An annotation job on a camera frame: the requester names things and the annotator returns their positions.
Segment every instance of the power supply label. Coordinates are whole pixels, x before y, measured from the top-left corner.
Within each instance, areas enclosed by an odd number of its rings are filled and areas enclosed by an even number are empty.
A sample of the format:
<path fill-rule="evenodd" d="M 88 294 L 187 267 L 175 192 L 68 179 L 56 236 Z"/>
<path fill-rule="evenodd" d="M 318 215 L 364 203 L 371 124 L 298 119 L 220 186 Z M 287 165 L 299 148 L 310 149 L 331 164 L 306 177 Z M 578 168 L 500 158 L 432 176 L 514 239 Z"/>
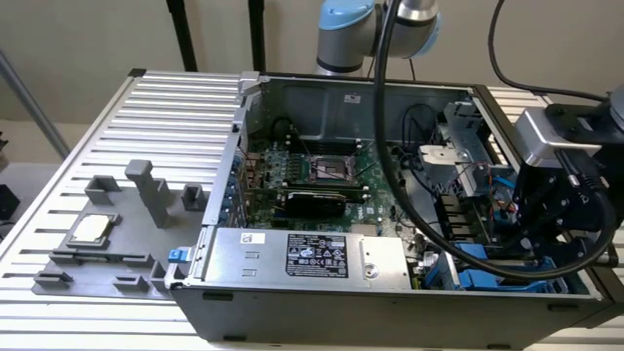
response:
<path fill-rule="evenodd" d="M 348 278 L 347 238 L 288 234 L 286 273 L 290 276 Z"/>

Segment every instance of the metal rod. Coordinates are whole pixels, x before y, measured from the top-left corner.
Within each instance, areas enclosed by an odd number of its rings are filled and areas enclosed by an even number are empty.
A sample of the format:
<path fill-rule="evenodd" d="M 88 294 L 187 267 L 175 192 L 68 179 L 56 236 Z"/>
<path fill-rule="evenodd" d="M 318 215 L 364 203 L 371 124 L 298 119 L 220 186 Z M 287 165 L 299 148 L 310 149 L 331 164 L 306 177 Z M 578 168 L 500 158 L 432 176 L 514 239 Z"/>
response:
<path fill-rule="evenodd" d="M 198 61 L 195 60 L 194 40 L 188 28 L 187 10 L 184 0 L 167 0 L 167 7 L 172 14 L 174 28 L 176 29 L 178 46 L 183 56 L 184 70 L 198 72 Z"/>
<path fill-rule="evenodd" d="M 52 147 L 55 148 L 58 154 L 63 159 L 70 155 L 70 146 L 67 146 L 66 139 L 60 135 L 59 130 L 50 121 L 48 117 L 43 113 L 42 108 L 35 101 L 35 98 L 31 95 L 31 92 L 27 89 L 27 86 L 22 82 L 20 76 L 11 66 L 10 60 L 7 59 L 2 49 L 0 49 L 0 75 L 4 77 L 4 80 L 10 84 L 10 88 L 14 90 L 14 93 L 18 95 L 18 98 L 22 101 L 22 105 L 27 108 L 28 113 L 31 114 L 35 123 L 39 126 L 46 138 L 48 139 Z"/>
<path fill-rule="evenodd" d="M 250 32 L 252 35 L 254 70 L 267 71 L 267 54 L 264 50 L 264 0 L 248 0 Z"/>

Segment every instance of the white wall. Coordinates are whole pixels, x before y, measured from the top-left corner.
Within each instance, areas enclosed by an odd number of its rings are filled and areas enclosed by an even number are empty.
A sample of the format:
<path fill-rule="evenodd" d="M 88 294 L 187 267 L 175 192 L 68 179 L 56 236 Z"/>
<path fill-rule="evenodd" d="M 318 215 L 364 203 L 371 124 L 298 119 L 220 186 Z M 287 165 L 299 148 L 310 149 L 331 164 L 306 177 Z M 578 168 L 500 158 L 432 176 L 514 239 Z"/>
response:
<path fill-rule="evenodd" d="M 312 72 L 320 3 L 267 0 L 270 71 Z M 495 0 L 440 3 L 418 78 L 500 84 L 486 46 Z M 251 69 L 247 1 L 187 0 L 187 12 L 200 69 Z M 507 75 L 595 93 L 624 83 L 623 13 L 622 0 L 510 0 L 496 42 Z M 0 0 L 0 47 L 55 121 L 90 123 L 131 68 L 183 69 L 166 0 Z M 391 61 L 390 76 L 410 79 L 407 61 Z M 3 82 L 0 118 L 30 119 Z"/>

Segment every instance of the gray 3d-printed holder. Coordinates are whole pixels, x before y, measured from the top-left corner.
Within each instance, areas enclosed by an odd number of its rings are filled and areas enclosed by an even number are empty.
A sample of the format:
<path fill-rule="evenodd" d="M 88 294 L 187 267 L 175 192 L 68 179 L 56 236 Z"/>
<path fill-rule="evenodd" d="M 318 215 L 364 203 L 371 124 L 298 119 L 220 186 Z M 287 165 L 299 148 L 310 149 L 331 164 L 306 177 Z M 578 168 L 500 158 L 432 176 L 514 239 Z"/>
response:
<path fill-rule="evenodd" d="M 151 169 L 150 161 L 131 161 L 126 175 L 136 188 L 122 188 L 110 176 L 94 177 L 90 202 L 35 276 L 36 294 L 172 299 L 164 282 L 170 251 L 196 244 L 207 199 L 199 184 L 170 191 Z M 84 241 L 75 232 L 92 215 L 110 222 L 102 236 Z M 176 275 L 186 274 L 187 265 L 178 267 Z"/>

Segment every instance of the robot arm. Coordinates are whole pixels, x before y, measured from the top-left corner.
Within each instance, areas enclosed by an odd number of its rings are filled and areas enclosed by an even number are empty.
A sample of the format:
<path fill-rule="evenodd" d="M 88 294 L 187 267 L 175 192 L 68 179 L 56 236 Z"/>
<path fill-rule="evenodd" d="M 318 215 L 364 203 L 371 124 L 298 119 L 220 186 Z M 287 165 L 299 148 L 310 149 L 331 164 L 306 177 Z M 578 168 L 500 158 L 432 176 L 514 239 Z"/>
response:
<path fill-rule="evenodd" d="M 360 75 L 366 56 L 374 56 L 387 3 L 374 0 L 326 0 L 319 20 L 319 75 Z M 403 0 L 390 56 L 410 59 L 424 54 L 442 25 L 436 0 Z"/>

